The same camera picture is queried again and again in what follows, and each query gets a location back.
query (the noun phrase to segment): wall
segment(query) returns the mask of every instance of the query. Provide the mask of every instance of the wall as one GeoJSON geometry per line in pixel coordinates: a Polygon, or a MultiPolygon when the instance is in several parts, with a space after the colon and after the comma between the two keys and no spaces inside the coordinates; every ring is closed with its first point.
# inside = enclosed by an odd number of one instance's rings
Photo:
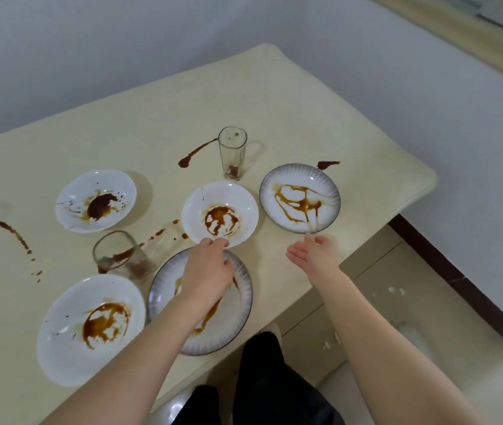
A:
{"type": "Polygon", "coordinates": [[[293,60],[430,164],[404,216],[503,310],[503,75],[369,0],[309,0],[293,60]]]}
{"type": "Polygon", "coordinates": [[[0,133],[264,42],[305,0],[0,0],[0,133]]]}

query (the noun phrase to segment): black pants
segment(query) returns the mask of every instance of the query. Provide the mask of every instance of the black pants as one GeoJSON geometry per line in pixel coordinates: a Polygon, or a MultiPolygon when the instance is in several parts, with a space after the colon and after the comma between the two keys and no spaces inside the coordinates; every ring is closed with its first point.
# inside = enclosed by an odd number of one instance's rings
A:
{"type": "MultiPolygon", "coordinates": [[[[218,391],[197,386],[173,425],[220,425],[218,391]]],[[[285,364],[275,335],[248,340],[236,385],[234,425],[344,425],[340,414],[285,364]]]]}

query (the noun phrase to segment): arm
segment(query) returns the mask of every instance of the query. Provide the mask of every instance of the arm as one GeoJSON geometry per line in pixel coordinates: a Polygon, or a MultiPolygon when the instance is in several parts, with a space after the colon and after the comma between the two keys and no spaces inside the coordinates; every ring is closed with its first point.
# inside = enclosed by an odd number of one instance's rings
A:
{"type": "Polygon", "coordinates": [[[191,331],[232,283],[232,264],[222,257],[227,244],[206,238],[195,246],[181,293],[42,424],[141,424],[191,331]]]}
{"type": "Polygon", "coordinates": [[[306,235],[289,246],[287,257],[321,293],[377,425],[484,423],[446,375],[340,271],[328,238],[306,235]]]}

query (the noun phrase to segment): hand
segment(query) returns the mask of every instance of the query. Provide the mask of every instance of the hand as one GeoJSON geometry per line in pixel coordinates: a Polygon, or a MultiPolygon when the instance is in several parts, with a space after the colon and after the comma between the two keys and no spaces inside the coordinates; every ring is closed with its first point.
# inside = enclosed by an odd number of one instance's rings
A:
{"type": "Polygon", "coordinates": [[[289,246],[285,255],[306,273],[311,285],[318,289],[338,270],[336,247],[328,237],[306,234],[304,241],[289,246]]]}
{"type": "Polygon", "coordinates": [[[232,261],[223,258],[230,243],[225,238],[204,238],[194,246],[182,275],[180,296],[188,299],[198,319],[213,307],[232,283],[232,261]]]}

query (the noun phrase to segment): person's right arm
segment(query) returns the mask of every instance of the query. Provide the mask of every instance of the person's right arm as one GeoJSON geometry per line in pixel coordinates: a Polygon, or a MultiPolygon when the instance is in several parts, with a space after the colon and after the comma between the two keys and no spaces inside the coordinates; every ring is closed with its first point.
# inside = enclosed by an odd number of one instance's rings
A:
{"type": "Polygon", "coordinates": [[[340,271],[332,242],[306,235],[287,258],[319,290],[377,425],[484,422],[456,386],[340,271]]]}

